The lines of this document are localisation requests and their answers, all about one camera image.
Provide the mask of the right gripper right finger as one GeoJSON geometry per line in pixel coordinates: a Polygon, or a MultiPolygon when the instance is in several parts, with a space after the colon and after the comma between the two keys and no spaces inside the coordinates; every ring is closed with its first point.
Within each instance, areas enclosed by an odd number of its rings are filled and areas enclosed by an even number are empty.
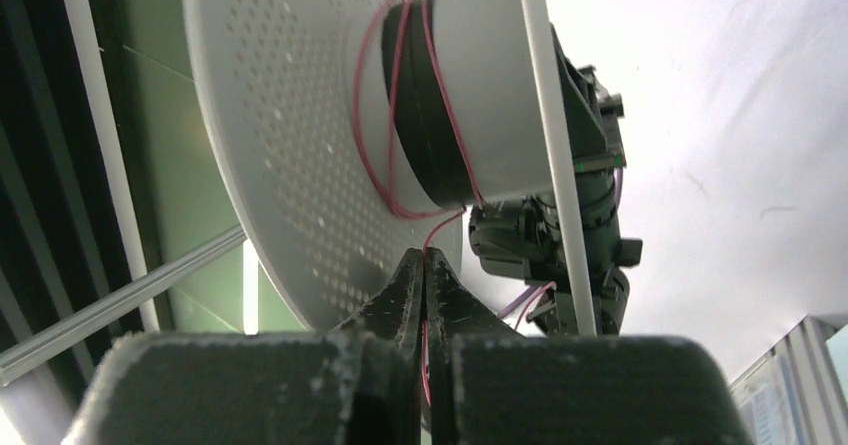
{"type": "Polygon", "coordinates": [[[525,337],[424,255],[437,444],[746,444],[723,375],[674,336],[525,337]]]}

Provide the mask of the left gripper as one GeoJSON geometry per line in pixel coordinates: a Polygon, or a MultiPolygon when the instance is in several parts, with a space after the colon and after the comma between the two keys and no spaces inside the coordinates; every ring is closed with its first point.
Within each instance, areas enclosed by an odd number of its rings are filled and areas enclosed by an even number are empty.
{"type": "MultiPolygon", "coordinates": [[[[619,121],[622,98],[609,93],[592,65],[576,67],[553,42],[574,170],[576,230],[585,248],[592,315],[599,335],[620,333],[630,295],[625,269],[640,264],[643,242],[622,236],[619,209],[627,165],[619,121]]],[[[575,335],[578,319],[569,278],[568,226],[552,192],[476,206],[468,225],[485,272],[532,287],[535,303],[521,318],[548,336],[575,335]]]]}

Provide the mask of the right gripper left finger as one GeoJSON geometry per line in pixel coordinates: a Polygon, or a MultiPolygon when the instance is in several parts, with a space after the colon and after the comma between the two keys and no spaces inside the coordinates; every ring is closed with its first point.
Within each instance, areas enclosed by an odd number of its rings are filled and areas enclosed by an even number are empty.
{"type": "Polygon", "coordinates": [[[69,444],[416,444],[423,254],[320,332],[135,334],[104,357],[69,444]]]}

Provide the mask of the white translucent spool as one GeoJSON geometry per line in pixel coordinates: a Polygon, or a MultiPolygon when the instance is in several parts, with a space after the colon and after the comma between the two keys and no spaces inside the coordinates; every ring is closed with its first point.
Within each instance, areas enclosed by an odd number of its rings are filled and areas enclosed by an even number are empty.
{"type": "Polygon", "coordinates": [[[278,294],[327,331],[461,217],[561,201],[593,333],[545,0],[183,0],[192,73],[238,220],[278,294]]]}

